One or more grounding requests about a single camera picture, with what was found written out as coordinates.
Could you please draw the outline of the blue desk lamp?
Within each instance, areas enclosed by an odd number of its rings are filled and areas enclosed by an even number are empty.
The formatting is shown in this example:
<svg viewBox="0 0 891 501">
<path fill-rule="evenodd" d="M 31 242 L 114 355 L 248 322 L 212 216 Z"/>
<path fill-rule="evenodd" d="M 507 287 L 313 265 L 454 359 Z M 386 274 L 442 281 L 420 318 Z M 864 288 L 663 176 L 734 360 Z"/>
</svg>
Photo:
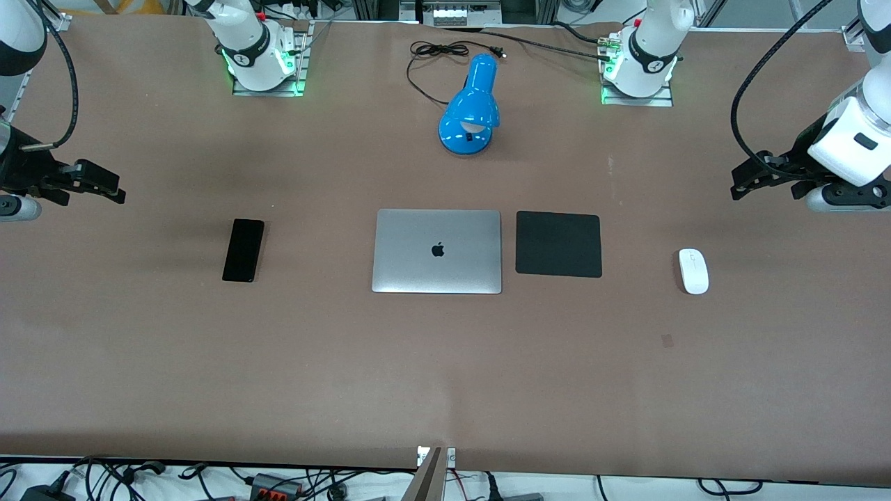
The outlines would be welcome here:
<svg viewBox="0 0 891 501">
<path fill-rule="evenodd" d="M 459 156 L 484 151 L 500 126 L 500 111 L 494 98 L 498 63 L 490 54 L 475 55 L 464 87 L 446 106 L 437 133 L 442 146 Z"/>
</svg>

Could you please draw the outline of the silver laptop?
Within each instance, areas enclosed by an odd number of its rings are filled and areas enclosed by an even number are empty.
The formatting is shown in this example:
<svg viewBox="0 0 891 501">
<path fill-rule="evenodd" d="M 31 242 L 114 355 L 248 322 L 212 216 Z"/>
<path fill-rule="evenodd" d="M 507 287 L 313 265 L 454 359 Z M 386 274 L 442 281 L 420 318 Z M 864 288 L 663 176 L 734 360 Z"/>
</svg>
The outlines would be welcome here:
<svg viewBox="0 0 891 501">
<path fill-rule="evenodd" d="M 501 221 L 496 210 L 380 209 L 372 291 L 500 293 Z"/>
</svg>

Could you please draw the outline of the black orange connector box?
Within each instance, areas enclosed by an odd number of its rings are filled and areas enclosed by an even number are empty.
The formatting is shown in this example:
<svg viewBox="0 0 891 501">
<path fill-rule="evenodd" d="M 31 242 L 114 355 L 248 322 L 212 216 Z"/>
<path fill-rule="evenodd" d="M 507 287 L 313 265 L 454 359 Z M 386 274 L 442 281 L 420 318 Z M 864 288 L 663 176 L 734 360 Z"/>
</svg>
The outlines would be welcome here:
<svg viewBox="0 0 891 501">
<path fill-rule="evenodd" d="M 291 479 L 273 475 L 248 477 L 251 492 L 249 501 L 298 501 L 303 493 L 302 485 Z"/>
</svg>

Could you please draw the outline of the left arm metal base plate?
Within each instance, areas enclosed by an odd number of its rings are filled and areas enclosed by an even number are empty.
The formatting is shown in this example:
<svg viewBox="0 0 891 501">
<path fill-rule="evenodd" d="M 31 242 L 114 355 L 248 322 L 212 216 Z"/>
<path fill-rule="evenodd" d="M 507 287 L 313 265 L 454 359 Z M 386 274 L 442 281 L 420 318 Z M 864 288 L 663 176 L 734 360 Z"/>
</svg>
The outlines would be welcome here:
<svg viewBox="0 0 891 501">
<path fill-rule="evenodd" d="M 633 55 L 630 39 L 634 26 L 624 26 L 610 34 L 610 42 L 598 48 L 606 57 L 599 63 L 602 104 L 627 106 L 672 106 L 670 80 L 678 63 L 677 54 L 638 61 Z"/>
</svg>

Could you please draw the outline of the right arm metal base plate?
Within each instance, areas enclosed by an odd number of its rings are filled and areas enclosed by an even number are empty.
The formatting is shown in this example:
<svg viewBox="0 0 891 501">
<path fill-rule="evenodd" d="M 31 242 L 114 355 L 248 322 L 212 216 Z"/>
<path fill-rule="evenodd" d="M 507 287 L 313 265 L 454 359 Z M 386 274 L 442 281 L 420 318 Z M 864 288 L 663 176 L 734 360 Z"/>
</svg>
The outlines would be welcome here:
<svg viewBox="0 0 891 501">
<path fill-rule="evenodd" d="M 232 94 L 302 96 L 308 76 L 311 35 L 273 19 L 264 20 L 265 38 L 241 51 L 223 48 L 232 75 Z"/>
</svg>

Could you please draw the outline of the white power strip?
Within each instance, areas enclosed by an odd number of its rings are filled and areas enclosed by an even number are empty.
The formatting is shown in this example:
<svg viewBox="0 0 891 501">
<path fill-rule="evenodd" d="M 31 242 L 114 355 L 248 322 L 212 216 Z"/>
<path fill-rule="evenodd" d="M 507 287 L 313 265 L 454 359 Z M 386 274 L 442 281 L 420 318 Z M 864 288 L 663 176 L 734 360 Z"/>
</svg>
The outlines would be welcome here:
<svg viewBox="0 0 891 501">
<path fill-rule="evenodd" d="M 503 21 L 500 0 L 424 0 L 424 23 L 439 28 L 484 28 Z"/>
</svg>

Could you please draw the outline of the black mouse pad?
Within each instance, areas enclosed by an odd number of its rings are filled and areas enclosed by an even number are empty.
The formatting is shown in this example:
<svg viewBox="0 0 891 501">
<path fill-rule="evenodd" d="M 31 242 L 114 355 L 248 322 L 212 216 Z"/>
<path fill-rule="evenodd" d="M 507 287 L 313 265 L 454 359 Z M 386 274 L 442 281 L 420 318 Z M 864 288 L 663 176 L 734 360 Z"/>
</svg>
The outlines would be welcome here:
<svg viewBox="0 0 891 501">
<path fill-rule="evenodd" d="M 598 216 L 517 212 L 516 225 L 517 273 L 590 278 L 604 274 Z"/>
</svg>

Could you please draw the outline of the white computer mouse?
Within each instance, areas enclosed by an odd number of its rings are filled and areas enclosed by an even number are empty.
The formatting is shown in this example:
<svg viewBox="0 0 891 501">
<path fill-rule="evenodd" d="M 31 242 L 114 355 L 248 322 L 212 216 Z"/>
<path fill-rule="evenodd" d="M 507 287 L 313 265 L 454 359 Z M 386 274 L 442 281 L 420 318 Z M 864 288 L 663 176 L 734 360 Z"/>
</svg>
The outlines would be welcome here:
<svg viewBox="0 0 891 501">
<path fill-rule="evenodd" d="M 701 295 L 709 291 L 709 267 L 701 251 L 696 248 L 681 248 L 678 263 L 685 292 Z"/>
</svg>

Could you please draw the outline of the black power adapter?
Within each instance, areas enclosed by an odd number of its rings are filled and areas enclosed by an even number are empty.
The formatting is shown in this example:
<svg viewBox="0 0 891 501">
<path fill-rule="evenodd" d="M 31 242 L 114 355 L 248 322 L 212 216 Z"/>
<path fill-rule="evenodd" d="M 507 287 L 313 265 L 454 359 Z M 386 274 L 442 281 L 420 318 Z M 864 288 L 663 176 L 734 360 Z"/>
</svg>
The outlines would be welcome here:
<svg viewBox="0 0 891 501">
<path fill-rule="evenodd" d="M 63 491 L 61 487 L 36 485 L 28 487 L 19 501 L 77 501 Z"/>
</svg>

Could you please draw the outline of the black smartphone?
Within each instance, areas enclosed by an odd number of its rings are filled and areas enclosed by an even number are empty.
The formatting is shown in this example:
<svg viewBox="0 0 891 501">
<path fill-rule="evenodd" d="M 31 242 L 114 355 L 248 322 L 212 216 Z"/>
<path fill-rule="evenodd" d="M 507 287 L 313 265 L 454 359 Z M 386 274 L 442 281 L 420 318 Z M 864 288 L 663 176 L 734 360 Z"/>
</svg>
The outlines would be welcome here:
<svg viewBox="0 0 891 501">
<path fill-rule="evenodd" d="M 221 276 L 223 281 L 254 282 L 264 233 L 265 222 L 263 220 L 244 218 L 233 220 Z"/>
</svg>

